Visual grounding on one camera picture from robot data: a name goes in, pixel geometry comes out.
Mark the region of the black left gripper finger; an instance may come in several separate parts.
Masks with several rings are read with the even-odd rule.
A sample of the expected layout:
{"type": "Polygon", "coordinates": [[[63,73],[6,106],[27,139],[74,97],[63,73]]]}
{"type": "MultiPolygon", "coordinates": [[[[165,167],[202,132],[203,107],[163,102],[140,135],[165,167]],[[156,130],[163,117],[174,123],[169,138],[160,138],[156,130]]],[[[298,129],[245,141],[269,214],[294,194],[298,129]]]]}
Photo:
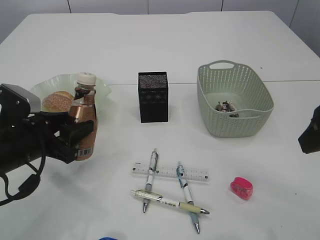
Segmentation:
{"type": "Polygon", "coordinates": [[[59,128],[59,139],[71,148],[75,148],[85,137],[94,130],[94,122],[88,120],[85,122],[64,124],[59,128]]]}
{"type": "Polygon", "coordinates": [[[78,158],[78,148],[69,147],[63,144],[55,144],[51,147],[51,157],[70,164],[78,158]]]}

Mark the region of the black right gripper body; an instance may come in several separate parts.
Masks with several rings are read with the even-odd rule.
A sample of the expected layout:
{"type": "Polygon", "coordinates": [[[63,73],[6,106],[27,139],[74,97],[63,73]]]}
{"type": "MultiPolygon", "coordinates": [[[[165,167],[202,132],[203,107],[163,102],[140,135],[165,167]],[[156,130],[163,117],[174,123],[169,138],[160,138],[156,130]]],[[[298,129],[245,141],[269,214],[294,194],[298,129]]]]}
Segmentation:
{"type": "Polygon", "coordinates": [[[305,154],[320,151],[320,107],[318,106],[314,112],[310,124],[306,130],[298,138],[301,150],[305,154]]]}

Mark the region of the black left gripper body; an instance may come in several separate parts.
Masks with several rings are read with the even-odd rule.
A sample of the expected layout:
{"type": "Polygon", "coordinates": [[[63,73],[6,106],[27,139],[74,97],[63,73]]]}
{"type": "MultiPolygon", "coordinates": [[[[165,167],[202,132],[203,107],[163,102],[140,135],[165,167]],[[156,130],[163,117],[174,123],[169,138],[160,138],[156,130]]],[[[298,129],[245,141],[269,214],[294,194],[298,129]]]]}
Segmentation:
{"type": "Polygon", "coordinates": [[[61,112],[41,111],[41,100],[14,84],[0,85],[0,170],[8,173],[41,156],[63,123],[61,112]]]}

